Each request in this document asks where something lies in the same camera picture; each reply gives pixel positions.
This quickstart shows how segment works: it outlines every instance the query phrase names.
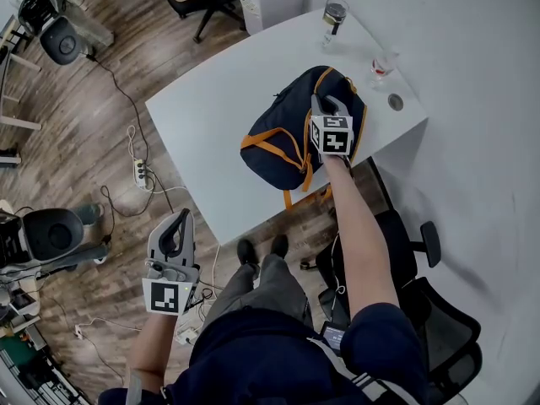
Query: glass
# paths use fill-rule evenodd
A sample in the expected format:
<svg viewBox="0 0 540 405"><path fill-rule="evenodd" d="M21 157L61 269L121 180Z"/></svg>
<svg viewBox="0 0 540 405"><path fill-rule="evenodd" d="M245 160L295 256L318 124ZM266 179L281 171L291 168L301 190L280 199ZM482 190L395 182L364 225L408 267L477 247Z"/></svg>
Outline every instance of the glass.
<svg viewBox="0 0 540 405"><path fill-rule="evenodd" d="M384 51L375 56L371 62L371 81L370 85L374 89L384 84L384 79L396 68L396 52Z"/></svg>
<svg viewBox="0 0 540 405"><path fill-rule="evenodd" d="M343 24L348 12L348 4L343 0L327 0L322 20L325 22L325 34L322 45L328 46L338 34L339 27Z"/></svg>

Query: plug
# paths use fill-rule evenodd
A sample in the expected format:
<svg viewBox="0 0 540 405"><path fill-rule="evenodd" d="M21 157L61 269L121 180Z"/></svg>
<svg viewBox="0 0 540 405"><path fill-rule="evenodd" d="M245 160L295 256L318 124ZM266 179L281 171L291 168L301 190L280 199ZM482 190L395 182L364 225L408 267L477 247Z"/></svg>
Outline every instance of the plug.
<svg viewBox="0 0 540 405"><path fill-rule="evenodd" d="M190 345L193 345L195 343L195 340L197 339L198 334L197 332L192 329L191 327L187 328L183 332L176 331L176 338L175 340L180 345L186 345L189 343Z"/></svg>
<svg viewBox="0 0 540 405"><path fill-rule="evenodd" d="M83 331L79 324L75 326L75 336L77 336L77 339L83 340Z"/></svg>

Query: gray pants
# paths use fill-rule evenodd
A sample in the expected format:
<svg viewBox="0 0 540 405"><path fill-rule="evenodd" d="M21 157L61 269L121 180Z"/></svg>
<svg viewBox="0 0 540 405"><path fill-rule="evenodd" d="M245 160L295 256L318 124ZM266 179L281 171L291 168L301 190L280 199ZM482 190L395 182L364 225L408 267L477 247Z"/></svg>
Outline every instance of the gray pants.
<svg viewBox="0 0 540 405"><path fill-rule="evenodd" d="M310 304L287 262L275 254L267 255L262 263L261 283L253 289L258 271L255 264L244 264L236 271L213 303L203 330L220 316L246 306L283 312L313 328Z"/></svg>

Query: person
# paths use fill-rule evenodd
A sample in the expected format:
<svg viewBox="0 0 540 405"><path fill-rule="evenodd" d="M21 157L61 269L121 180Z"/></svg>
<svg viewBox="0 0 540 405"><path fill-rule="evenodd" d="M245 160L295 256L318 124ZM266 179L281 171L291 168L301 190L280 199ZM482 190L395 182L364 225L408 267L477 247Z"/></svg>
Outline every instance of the person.
<svg viewBox="0 0 540 405"><path fill-rule="evenodd" d="M335 200L352 319L341 342L346 371L393 383L409 397L385 403L425 404L419 340L399 309L381 229L344 162L327 156L323 163ZM307 298L284 260L288 246L284 235L276 237L260 269L253 245L239 242L240 268L209 311L189 368L166 388L176 318L150 316L128 358L128 380L136 374L142 384L140 403L372 403L355 385L358 378L341 375L343 363L317 345L324 339L313 330ZM260 285L253 289L259 273ZM98 402L123 405L126 396L125 388L111 389Z"/></svg>

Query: wooden floor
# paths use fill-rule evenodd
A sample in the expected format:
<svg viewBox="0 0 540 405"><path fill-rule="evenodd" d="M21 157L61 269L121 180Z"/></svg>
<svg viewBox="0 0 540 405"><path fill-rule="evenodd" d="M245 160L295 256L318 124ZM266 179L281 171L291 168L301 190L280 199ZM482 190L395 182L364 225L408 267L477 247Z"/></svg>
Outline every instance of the wooden floor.
<svg viewBox="0 0 540 405"><path fill-rule="evenodd" d="M200 62L246 38L246 33L240 32L234 21L217 14L205 31L204 42L198 46L192 41L192 34L201 13L180 21L165 0L86 0L86 3L89 12L115 32L114 46L97 57L115 72L120 86L136 101L151 146L154 171L165 186L180 185L181 177L144 102ZM126 136L127 127L136 124L135 113L130 102L114 88L110 74L84 59L59 67L36 41L21 55L43 70L36 75L21 66L11 67L8 94L23 95L23 99L4 114L40 122L44 127L41 132L32 132L0 125L0 149L18 143L24 161L17 170L0 170L0 198L8 199L15 208L70 208L86 202L106 205L100 187L107 185L120 210L140 211L147 195L132 183ZM135 153L144 155L139 134ZM385 209L369 169L361 165L355 175L370 206L376 212ZM202 280L211 282L217 241L189 193L177 190L169 194L176 209L187 207L195 213L197 263L202 267ZM267 252L277 233L289 235L291 250L287 262L310 298L317 326L323 317L316 296L324 287L317 271L301 272L299 264L302 260L313 260L335 235L335 224L327 215L331 206L331 202L322 206L301 205L250 233L261 255ZM108 206L106 212L104 226L109 229ZM97 266L89 262L73 273L56 274L46 279L40 292L42 321L38 327L51 351L63 362L63 370L91 400L104 389L119 386L120 380L100 362L89 341L79 341L74 336L73 327L95 316L130 327L143 325L147 316L141 285L141 277L146 273L145 247L149 232L167 214L165 198L159 195L144 214L129 219L117 217L112 253L105 264ZM224 286L237 267L235 243L221 248L215 283ZM65 316L57 303L65 310ZM189 316L192 321L188 325L199 327L197 315ZM102 321L83 327L83 332L107 364L123 374L136 332ZM167 381L173 381L187 367L190 352L190 347L173 345Z"/></svg>

